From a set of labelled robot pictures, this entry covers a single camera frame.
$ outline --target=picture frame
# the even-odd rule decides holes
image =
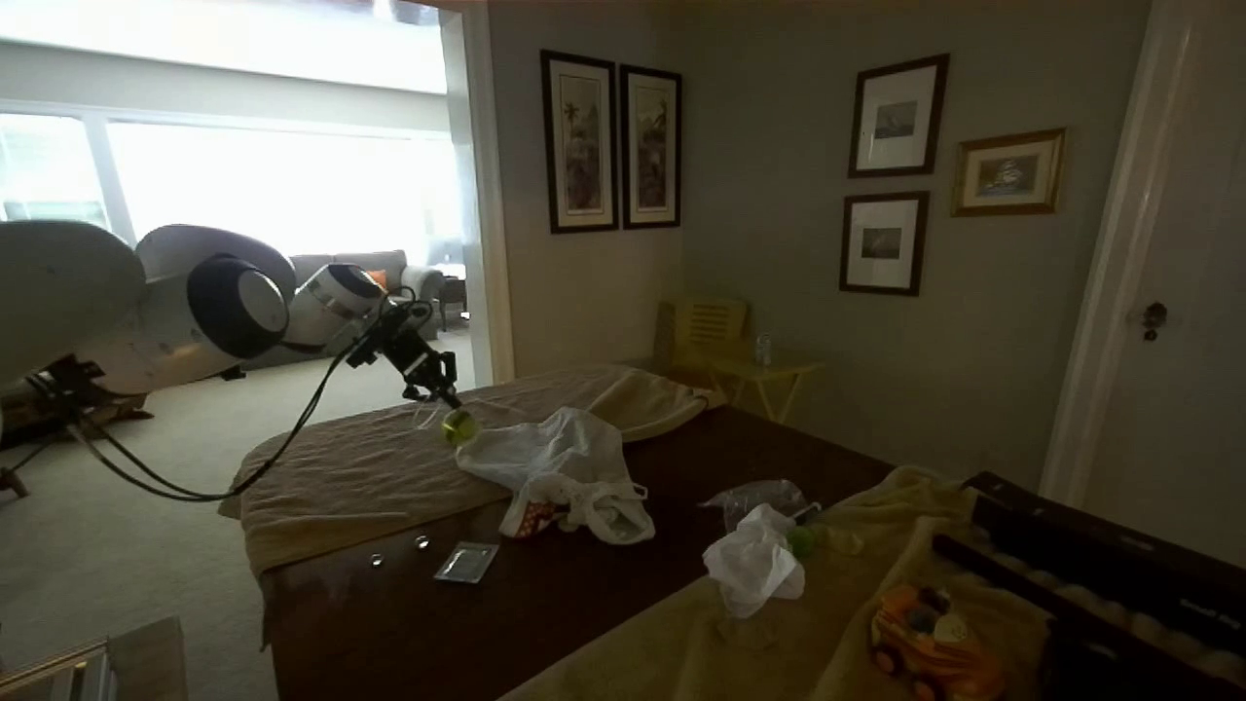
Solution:
[[[618,66],[624,83],[624,226],[680,221],[680,78]]]
[[[616,61],[542,50],[547,231],[616,231]]]
[[[843,198],[843,292],[915,296],[923,287],[926,203],[926,192]]]
[[[1061,133],[1065,130],[967,142],[952,213],[1056,212]]]
[[[951,55],[858,73],[850,174],[933,173]]]

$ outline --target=tissue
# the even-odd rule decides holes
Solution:
[[[699,555],[733,619],[755,614],[772,595],[799,601],[807,592],[807,566],[788,544],[790,527],[790,520],[760,501]]]

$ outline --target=floor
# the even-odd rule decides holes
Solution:
[[[461,355],[461,388],[472,388],[467,329],[445,331],[437,346]],[[252,446],[291,429],[324,372],[288,364],[242,383],[172,386],[146,399],[152,420],[114,426],[114,436],[183,486],[226,492]],[[401,401],[388,364],[341,365],[316,420]],[[82,446],[41,449],[19,479],[27,499],[0,496],[2,673],[179,614],[193,701],[278,699],[237,521],[215,508],[152,499]]]

